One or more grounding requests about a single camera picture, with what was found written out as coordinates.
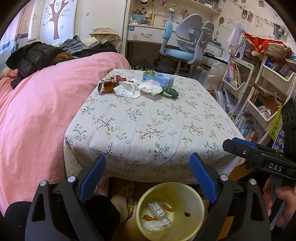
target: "tree wall sticker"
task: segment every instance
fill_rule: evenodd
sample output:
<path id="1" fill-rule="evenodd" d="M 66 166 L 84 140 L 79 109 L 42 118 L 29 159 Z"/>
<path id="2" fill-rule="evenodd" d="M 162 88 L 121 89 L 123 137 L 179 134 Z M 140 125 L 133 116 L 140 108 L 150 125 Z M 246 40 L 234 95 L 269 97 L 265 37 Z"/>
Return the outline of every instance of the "tree wall sticker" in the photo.
<path id="1" fill-rule="evenodd" d="M 66 17 L 66 13 L 68 11 L 71 11 L 71 9 L 69 8 L 65 8 L 65 6 L 69 3 L 66 2 L 65 3 L 65 0 L 62 0 L 62 2 L 59 2 L 59 0 L 54 0 L 53 3 L 51 3 L 51 0 L 48 1 L 48 5 L 50 6 L 50 8 L 46 8 L 45 9 L 45 12 L 46 12 L 46 15 L 44 17 L 44 19 L 46 19 L 46 22 L 43 24 L 43 26 L 47 25 L 50 21 L 54 22 L 54 40 L 55 39 L 58 39 L 59 38 L 59 32 L 58 32 L 58 28 L 57 28 L 57 24 L 58 24 L 58 21 L 59 21 L 59 18 L 60 17 Z"/>

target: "hand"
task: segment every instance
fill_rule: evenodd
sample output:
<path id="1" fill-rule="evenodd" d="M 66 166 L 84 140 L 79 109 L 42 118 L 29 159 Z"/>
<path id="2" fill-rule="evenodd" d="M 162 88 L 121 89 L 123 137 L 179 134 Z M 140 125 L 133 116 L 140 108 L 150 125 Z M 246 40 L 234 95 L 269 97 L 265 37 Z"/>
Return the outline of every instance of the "hand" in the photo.
<path id="1" fill-rule="evenodd" d="M 264 188 L 263 188 L 263 200 L 265 202 L 265 206 L 267 209 L 268 216 L 271 214 L 272 207 L 272 198 L 270 195 L 270 179 L 267 180 Z M 282 229 L 284 229 L 287 224 L 290 222 L 293 214 L 296 211 L 296 191 L 289 186 L 285 187 L 275 187 L 275 195 L 284 200 L 286 203 L 285 210 L 281 217 L 276 222 L 276 225 Z"/>

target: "floral tablecloth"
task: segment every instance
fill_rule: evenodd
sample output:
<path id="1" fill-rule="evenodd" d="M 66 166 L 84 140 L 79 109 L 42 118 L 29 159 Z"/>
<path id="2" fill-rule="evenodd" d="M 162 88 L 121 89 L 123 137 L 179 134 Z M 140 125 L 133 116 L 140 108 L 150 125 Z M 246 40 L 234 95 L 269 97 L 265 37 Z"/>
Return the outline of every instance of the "floral tablecloth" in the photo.
<path id="1" fill-rule="evenodd" d="M 115 69 L 142 80 L 143 72 Z M 65 134 L 67 175 L 105 155 L 104 177 L 142 182 L 194 180 L 189 157 L 197 152 L 206 164 L 228 174 L 239 158 L 223 151 L 225 139 L 242 138 L 216 100 L 195 80 L 175 76 L 176 99 L 161 94 L 139 98 L 99 95 L 95 89 Z"/>

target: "yellow trash bin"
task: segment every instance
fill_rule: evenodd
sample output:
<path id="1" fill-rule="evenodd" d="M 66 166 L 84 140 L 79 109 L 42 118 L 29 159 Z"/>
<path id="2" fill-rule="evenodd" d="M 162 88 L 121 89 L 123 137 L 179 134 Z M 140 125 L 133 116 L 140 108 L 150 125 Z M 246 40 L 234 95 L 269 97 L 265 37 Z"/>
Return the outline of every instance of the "yellow trash bin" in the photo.
<path id="1" fill-rule="evenodd" d="M 173 225 L 157 231 L 143 228 L 143 217 L 153 217 L 148 203 L 158 201 L 174 209 L 168 213 Z M 187 241 L 200 229 L 205 215 L 205 208 L 199 194 L 183 183 L 166 182 L 150 188 L 140 198 L 136 208 L 136 223 L 141 233 L 151 241 Z"/>

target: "plastic bottle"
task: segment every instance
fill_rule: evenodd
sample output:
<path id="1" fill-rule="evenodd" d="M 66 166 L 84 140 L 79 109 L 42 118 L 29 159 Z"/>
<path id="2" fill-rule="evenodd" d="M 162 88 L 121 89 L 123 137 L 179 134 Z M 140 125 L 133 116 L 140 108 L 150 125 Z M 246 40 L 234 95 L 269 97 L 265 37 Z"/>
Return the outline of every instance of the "plastic bottle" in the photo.
<path id="1" fill-rule="evenodd" d="M 159 204 L 159 202 L 151 202 L 148 204 L 149 209 L 152 211 L 154 218 L 156 220 L 162 220 L 162 221 L 167 221 L 170 222 L 166 225 L 164 225 L 164 227 L 167 229 L 169 227 L 171 227 L 173 225 L 173 223 L 170 221 L 170 219 L 168 218 L 168 213 L 166 212 L 165 209 L 163 209 L 161 207 L 161 205 Z"/>

